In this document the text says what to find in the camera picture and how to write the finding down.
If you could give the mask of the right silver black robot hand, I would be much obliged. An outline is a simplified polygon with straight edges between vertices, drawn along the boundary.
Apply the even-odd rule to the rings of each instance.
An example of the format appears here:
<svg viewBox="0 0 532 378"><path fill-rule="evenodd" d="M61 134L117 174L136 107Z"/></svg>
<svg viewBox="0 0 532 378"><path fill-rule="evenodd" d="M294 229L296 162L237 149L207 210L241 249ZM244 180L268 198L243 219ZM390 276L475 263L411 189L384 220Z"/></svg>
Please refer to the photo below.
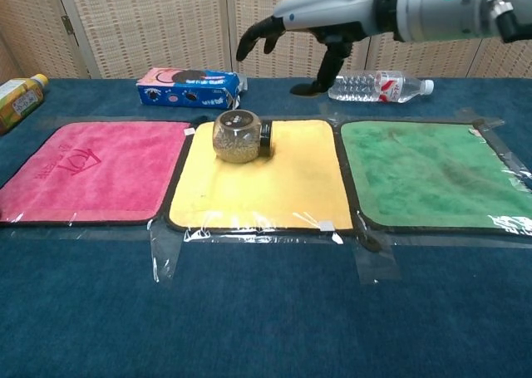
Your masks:
<svg viewBox="0 0 532 378"><path fill-rule="evenodd" d="M275 48L285 32L307 32L327 50L316 78L293 86L297 96L327 92L350 57L353 44L368 37L393 32L397 0L282 0L272 15L249 27L239 40L236 60L243 61L264 39L264 53Z"/></svg>

